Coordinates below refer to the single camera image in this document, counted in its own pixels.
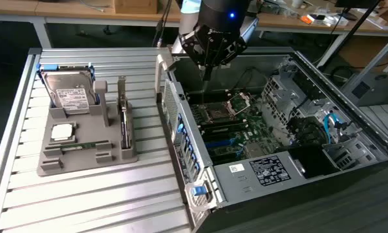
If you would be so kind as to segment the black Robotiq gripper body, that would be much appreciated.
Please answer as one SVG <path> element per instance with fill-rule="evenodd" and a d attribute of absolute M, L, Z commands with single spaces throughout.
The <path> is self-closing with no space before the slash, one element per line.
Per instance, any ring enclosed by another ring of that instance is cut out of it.
<path fill-rule="evenodd" d="M 248 10 L 246 0 L 202 0 L 194 35 L 198 40 L 212 36 L 236 40 Z"/>

